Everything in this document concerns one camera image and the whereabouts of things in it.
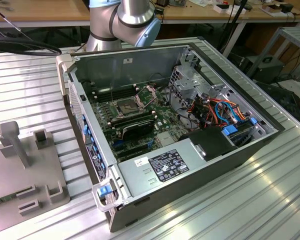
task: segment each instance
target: black cable on desk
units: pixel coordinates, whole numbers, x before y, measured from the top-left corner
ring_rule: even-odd
[[[42,48],[50,51],[50,52],[22,51],[22,50],[15,50],[12,47],[9,48],[0,47],[0,52],[6,52],[12,54],[29,55],[29,56],[46,56],[46,57],[56,57],[62,54],[61,50],[55,46],[51,46],[43,42],[33,41],[24,38],[0,37],[0,44],[19,44],[19,45],[36,47],[36,48]]]

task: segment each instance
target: power supply label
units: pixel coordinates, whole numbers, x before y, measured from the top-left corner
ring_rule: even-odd
[[[149,159],[154,172],[160,182],[173,179],[174,177],[189,171],[185,161],[176,149]]]

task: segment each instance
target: white paper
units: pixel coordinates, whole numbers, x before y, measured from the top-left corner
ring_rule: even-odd
[[[148,157],[147,156],[144,156],[142,158],[139,158],[137,160],[134,160],[134,163],[137,167],[140,167],[142,165],[145,165],[145,164],[148,164],[149,161],[148,161]]]

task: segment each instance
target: small label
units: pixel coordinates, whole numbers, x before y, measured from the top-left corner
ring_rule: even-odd
[[[135,165],[136,165],[137,167],[140,167],[140,166],[142,166],[142,165],[145,165],[145,164],[148,164],[148,163],[149,163],[148,157],[147,157],[147,156],[144,156],[144,157],[142,157],[142,158],[139,158],[139,159],[137,159],[137,160],[134,160],[134,162],[135,162]]]
[[[132,58],[123,59],[123,64],[132,64],[132,62],[133,62]]]
[[[185,161],[181,158],[176,149],[150,158],[148,161],[160,182],[173,179],[174,177],[189,171]]]

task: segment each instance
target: aluminum extrusion table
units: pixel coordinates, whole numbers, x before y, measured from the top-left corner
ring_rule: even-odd
[[[300,239],[300,123],[206,41],[195,43],[285,128],[244,165],[110,233],[60,94],[55,59],[0,53],[0,123],[16,120],[20,137],[53,133],[71,200],[0,232],[0,239]],[[214,73],[202,72],[212,81]]]
[[[272,38],[268,42],[268,44],[265,46],[261,54],[258,56],[258,58],[255,60],[253,65],[251,66],[250,70],[247,72],[247,76],[251,77],[253,73],[258,68],[261,61],[265,58],[266,54],[270,51],[272,46],[275,44],[275,42],[278,40],[278,38],[282,36],[285,38],[285,41],[283,44],[279,47],[279,49],[276,51],[274,56],[276,58],[279,58],[281,53],[285,50],[288,43],[293,43],[296,46],[300,48],[300,27],[279,27],[275,33],[273,34]]]

